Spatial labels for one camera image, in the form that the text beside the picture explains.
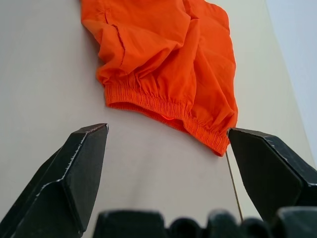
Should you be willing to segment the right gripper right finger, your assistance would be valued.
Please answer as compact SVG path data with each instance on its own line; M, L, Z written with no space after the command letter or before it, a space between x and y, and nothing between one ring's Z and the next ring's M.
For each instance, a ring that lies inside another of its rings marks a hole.
M317 170L280 138L241 128L231 128L228 138L244 188L264 221L282 207L317 207Z

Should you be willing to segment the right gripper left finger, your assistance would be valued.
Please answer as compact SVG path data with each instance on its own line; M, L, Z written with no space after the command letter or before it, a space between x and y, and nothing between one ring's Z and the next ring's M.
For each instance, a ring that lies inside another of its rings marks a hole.
M99 190L108 124L71 133L0 222L0 238L82 238Z

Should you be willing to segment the orange t-shirt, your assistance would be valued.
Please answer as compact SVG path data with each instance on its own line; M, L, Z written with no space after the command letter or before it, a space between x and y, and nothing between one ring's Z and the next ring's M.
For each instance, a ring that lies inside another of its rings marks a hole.
M206 0L80 0L106 105L136 111L223 156L236 126L229 18Z

